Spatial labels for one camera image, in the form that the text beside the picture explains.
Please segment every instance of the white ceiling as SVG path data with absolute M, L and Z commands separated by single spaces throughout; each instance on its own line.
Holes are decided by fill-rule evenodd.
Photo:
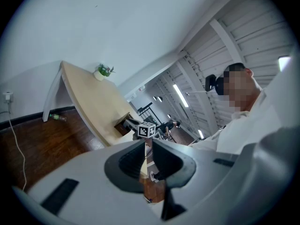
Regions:
M 0 47 L 0 84 L 67 60 L 115 66 L 116 85 L 174 50 L 210 0 L 25 0 Z
M 225 25 L 233 42 L 239 47 L 245 66 L 254 73 L 258 84 L 265 88 L 280 72 L 278 58 L 290 55 L 296 44 L 296 39 L 276 6 L 270 0 L 231 0 L 214 18 Z M 216 31 L 209 25 L 204 26 L 185 46 L 188 56 L 179 60 L 187 61 L 198 76 L 202 85 L 205 77 L 215 74 L 220 76 L 223 70 L 234 63 L 225 43 Z M 180 113 L 179 96 L 174 92 L 172 84 L 178 85 L 183 94 L 189 93 L 185 99 L 189 105 L 185 108 L 190 112 L 189 119 Z M 179 118 L 183 126 L 198 135 L 202 130 L 205 137 L 212 135 L 209 129 L 205 111 L 195 96 L 191 84 L 176 64 L 172 65 L 156 80 L 153 86 L 154 94 L 161 94 L 165 89 L 166 102 L 160 103 L 172 118 Z M 217 125 L 223 127 L 232 119 L 235 111 L 229 103 L 218 96 L 215 90 L 207 93 L 213 109 Z

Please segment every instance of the table leg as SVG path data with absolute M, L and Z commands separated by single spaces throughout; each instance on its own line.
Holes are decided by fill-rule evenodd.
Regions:
M 47 99 L 45 101 L 44 112 L 43 112 L 43 121 L 44 122 L 48 121 L 51 105 L 52 105 L 55 95 L 60 87 L 60 78 L 61 78 L 61 68 L 58 71 L 58 73 L 50 87 L 50 90 L 47 95 Z

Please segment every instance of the green plant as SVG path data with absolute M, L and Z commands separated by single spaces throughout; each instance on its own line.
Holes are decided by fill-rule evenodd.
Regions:
M 108 66 L 105 66 L 104 64 L 100 63 L 100 65 L 98 66 L 98 71 L 99 73 L 101 73 L 103 76 L 108 77 L 111 73 L 115 73 L 113 71 L 113 67 L 112 69 L 110 69 Z

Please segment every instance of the fluorescent light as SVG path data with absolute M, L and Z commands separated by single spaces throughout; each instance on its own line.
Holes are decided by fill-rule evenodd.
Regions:
M 202 132 L 201 132 L 200 130 L 198 130 L 198 132 L 199 132 L 199 134 L 200 134 L 201 139 L 203 139 L 204 136 L 203 136 Z
M 188 107 L 188 103 L 186 102 L 186 100 L 184 99 L 182 93 L 180 92 L 179 88 L 177 87 L 176 84 L 173 85 L 173 87 L 175 88 L 176 92 L 178 93 L 178 96 L 181 98 L 183 104 L 185 107 Z
M 286 67 L 290 59 L 291 57 L 287 57 L 287 56 L 278 59 L 280 71 L 282 71 Z

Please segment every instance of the wooden floor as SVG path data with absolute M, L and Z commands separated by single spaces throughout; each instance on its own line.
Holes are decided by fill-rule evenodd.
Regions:
M 60 115 L 66 117 L 67 122 L 35 119 L 14 126 L 19 147 L 26 158 L 25 191 L 77 155 L 102 148 L 102 144 L 86 127 L 75 109 Z M 0 131 L 0 144 L 2 160 L 10 174 L 11 184 L 22 188 L 23 158 L 16 147 L 11 128 Z M 145 197 L 153 203 L 164 199 L 164 181 L 155 183 L 150 179 L 140 179 L 140 182 L 144 184 Z

